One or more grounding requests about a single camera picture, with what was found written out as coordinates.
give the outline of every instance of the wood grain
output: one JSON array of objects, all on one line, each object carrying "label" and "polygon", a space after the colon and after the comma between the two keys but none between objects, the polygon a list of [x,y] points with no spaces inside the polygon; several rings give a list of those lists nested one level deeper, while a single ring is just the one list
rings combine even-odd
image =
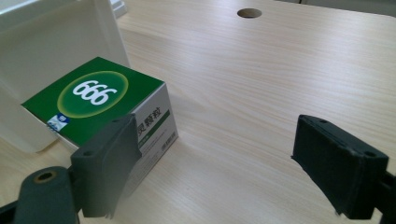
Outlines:
[{"label": "wood grain", "polygon": [[[396,173],[394,18],[265,0],[125,2],[133,69],[167,83],[180,137],[113,220],[82,223],[360,223],[336,216],[290,155],[308,114],[388,154]],[[246,7],[262,15],[238,17]],[[67,165],[70,152],[52,147],[0,149],[0,203],[39,167]]]}]

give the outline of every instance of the white plastic bin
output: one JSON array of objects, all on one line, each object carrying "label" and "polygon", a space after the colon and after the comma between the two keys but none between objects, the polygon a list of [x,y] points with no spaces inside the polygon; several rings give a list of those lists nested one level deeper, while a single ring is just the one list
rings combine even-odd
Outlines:
[{"label": "white plastic bin", "polygon": [[1,13],[0,137],[39,151],[57,135],[21,103],[94,57],[128,58],[107,0],[32,0]]}]

